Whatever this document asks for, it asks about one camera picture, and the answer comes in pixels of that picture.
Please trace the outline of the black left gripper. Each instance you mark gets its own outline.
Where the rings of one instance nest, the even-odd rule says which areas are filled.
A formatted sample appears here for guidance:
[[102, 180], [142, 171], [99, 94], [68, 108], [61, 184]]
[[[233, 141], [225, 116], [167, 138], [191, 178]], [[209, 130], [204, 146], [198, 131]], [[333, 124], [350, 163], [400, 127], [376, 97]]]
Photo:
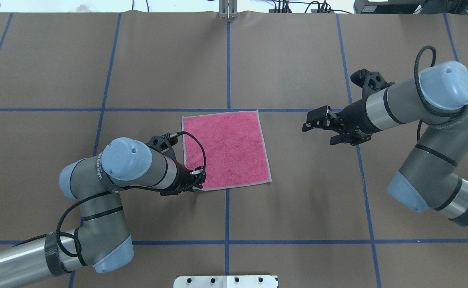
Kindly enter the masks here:
[[179, 195], [181, 192], [194, 192], [197, 188], [203, 188], [207, 178], [205, 167], [191, 170], [170, 158], [166, 158], [166, 162], [166, 175], [159, 183], [161, 196]]

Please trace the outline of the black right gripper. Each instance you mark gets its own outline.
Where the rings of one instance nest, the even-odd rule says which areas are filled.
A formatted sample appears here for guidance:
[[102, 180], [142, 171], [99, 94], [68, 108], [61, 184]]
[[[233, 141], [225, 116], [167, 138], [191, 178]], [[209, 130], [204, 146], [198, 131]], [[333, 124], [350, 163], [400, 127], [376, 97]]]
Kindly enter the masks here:
[[360, 145], [372, 137], [372, 124], [365, 111], [365, 102], [358, 100], [334, 113], [330, 106], [322, 106], [307, 113], [303, 132], [312, 129], [334, 130], [338, 135], [330, 138], [329, 144]]

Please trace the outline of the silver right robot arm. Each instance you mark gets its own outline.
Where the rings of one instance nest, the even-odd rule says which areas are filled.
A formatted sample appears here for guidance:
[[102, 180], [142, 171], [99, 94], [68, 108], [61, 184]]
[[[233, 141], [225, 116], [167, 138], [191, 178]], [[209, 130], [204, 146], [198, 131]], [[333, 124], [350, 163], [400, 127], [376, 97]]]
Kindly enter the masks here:
[[330, 106], [310, 111], [303, 132], [331, 130], [330, 144], [357, 146], [372, 135], [420, 120], [427, 126], [387, 191], [409, 209], [433, 209], [468, 228], [468, 181], [455, 170], [468, 153], [468, 70], [447, 61], [409, 80], [386, 82], [366, 69], [351, 75], [362, 98], [333, 112]]

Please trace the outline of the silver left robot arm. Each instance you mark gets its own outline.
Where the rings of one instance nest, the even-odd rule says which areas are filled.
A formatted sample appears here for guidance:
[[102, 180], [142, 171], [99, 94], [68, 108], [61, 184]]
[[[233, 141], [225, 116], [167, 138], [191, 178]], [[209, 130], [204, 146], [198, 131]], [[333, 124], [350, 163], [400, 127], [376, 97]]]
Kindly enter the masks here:
[[75, 201], [54, 232], [0, 252], [0, 288], [15, 288], [92, 266], [108, 273], [134, 256], [120, 193], [133, 188], [178, 195], [202, 188], [206, 164], [191, 170], [177, 162], [173, 145], [181, 131], [154, 136], [148, 143], [121, 137], [91, 158], [60, 173], [64, 195]]

